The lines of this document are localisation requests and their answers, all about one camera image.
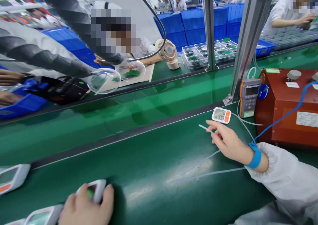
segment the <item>green sticker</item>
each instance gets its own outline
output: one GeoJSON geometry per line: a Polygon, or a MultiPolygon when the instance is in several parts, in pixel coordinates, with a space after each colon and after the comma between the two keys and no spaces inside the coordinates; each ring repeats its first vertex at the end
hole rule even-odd
{"type": "Polygon", "coordinates": [[[280,73],[279,69],[265,68],[266,73],[280,73]]]}

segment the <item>metal pole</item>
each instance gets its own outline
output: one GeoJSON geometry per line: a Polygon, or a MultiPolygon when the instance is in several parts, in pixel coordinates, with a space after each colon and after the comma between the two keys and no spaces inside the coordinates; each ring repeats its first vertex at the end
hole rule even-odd
{"type": "Polygon", "coordinates": [[[216,66],[214,64],[213,1],[203,0],[203,11],[204,11],[205,35],[206,35],[206,46],[208,50],[209,66],[212,67],[212,70],[215,70],[216,66]]]}
{"type": "Polygon", "coordinates": [[[236,53],[231,91],[225,104],[239,100],[242,80],[247,76],[272,0],[246,0],[236,53]]]}

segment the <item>handheld meter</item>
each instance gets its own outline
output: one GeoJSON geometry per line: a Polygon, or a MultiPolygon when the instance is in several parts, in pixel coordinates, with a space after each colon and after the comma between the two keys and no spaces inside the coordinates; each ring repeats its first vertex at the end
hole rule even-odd
{"type": "Polygon", "coordinates": [[[63,205],[61,204],[39,209],[37,211],[34,211],[27,217],[24,225],[56,225],[60,218],[62,210],[63,205]]]}
{"type": "Polygon", "coordinates": [[[104,189],[106,187],[106,180],[96,180],[88,184],[87,193],[92,199],[93,203],[99,204],[102,200],[104,189]]]}
{"type": "Polygon", "coordinates": [[[0,195],[20,187],[26,179],[31,165],[20,164],[0,171],[0,195]]]}
{"type": "Polygon", "coordinates": [[[239,112],[241,118],[254,116],[260,85],[260,79],[247,79],[242,81],[240,92],[241,106],[239,112]]]}
{"type": "Polygon", "coordinates": [[[11,222],[11,223],[7,223],[7,224],[5,224],[5,225],[23,225],[25,221],[26,221],[26,219],[23,218],[23,219],[20,219],[20,220],[11,222]]]}
{"type": "Polygon", "coordinates": [[[212,120],[228,124],[231,118],[231,111],[223,108],[215,108],[212,114],[212,120]]]}

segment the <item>white fan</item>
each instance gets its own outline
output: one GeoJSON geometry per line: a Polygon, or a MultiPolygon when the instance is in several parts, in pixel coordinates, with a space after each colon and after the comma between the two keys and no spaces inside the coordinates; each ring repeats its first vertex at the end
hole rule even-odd
{"type": "MultiPolygon", "coordinates": [[[[160,48],[162,43],[163,43],[163,39],[157,40],[156,45],[155,45],[156,50],[158,50],[160,48]]],[[[180,67],[179,62],[177,60],[177,49],[176,49],[175,45],[172,44],[171,41],[166,40],[165,45],[159,51],[159,56],[164,61],[167,62],[169,69],[175,70],[175,69],[178,69],[180,67]]]]}

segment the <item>blue crate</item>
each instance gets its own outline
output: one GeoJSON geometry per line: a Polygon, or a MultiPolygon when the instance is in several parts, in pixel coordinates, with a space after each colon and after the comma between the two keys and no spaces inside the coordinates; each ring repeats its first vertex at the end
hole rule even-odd
{"type": "Polygon", "coordinates": [[[184,31],[167,34],[167,39],[171,41],[176,47],[188,45],[186,34],[184,31]]]}
{"type": "MultiPolygon", "coordinates": [[[[230,40],[238,44],[239,37],[238,36],[231,37],[230,40]]],[[[273,47],[275,46],[274,44],[269,43],[269,42],[264,41],[264,40],[258,40],[257,44],[258,45],[263,45],[263,46],[266,46],[266,47],[256,49],[256,57],[269,55],[271,53],[273,47]]]]}
{"type": "Polygon", "coordinates": [[[185,31],[189,45],[206,42],[205,28],[185,31]]]}
{"type": "Polygon", "coordinates": [[[181,18],[185,30],[201,29],[205,27],[203,9],[181,11],[181,18]]]}
{"type": "Polygon", "coordinates": [[[86,48],[86,44],[69,28],[61,27],[56,29],[42,30],[43,34],[53,38],[67,50],[74,51],[86,48]]]}
{"type": "Polygon", "coordinates": [[[96,57],[89,48],[76,50],[76,51],[73,51],[72,53],[78,59],[85,62],[86,64],[88,64],[94,68],[100,68],[99,65],[94,62],[94,59],[96,59],[96,57]]]}
{"type": "Polygon", "coordinates": [[[244,3],[225,5],[228,9],[228,23],[241,22],[244,13],[244,3]]]}
{"type": "Polygon", "coordinates": [[[47,100],[39,96],[27,93],[23,88],[18,88],[12,93],[24,96],[20,101],[0,108],[0,119],[9,119],[33,113],[42,107],[47,100]]]}
{"type": "MultiPolygon", "coordinates": [[[[181,14],[164,13],[164,14],[158,14],[158,17],[161,20],[163,27],[165,28],[166,34],[183,31],[181,14]]],[[[163,37],[163,31],[159,25],[159,22],[157,21],[155,17],[154,19],[161,33],[161,36],[163,37]]]]}
{"type": "Polygon", "coordinates": [[[214,40],[226,38],[226,25],[214,26],[214,40]]]}
{"type": "Polygon", "coordinates": [[[215,7],[213,10],[214,26],[226,25],[228,9],[225,7],[215,7]]]}
{"type": "Polygon", "coordinates": [[[226,26],[226,37],[239,36],[242,22],[228,23],[226,26]]]}

